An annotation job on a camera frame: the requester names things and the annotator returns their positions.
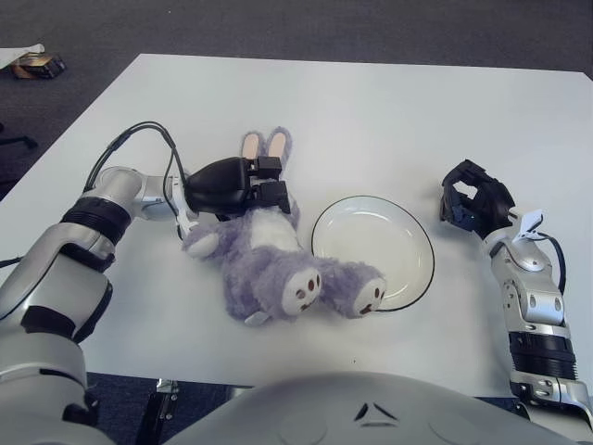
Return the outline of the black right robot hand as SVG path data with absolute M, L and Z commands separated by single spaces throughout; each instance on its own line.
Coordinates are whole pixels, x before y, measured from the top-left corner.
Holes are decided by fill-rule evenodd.
M 486 170 L 466 159 L 442 181 L 441 221 L 481 239 L 498 229 L 510 227 L 510 209 L 515 206 L 507 187 Z

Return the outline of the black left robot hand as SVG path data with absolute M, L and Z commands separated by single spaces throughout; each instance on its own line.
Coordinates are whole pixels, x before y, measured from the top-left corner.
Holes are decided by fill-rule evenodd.
M 243 215 L 248 210 L 277 207 L 289 214 L 286 183 L 276 157 L 227 158 L 187 177 L 184 197 L 190 210 L 215 215 Z

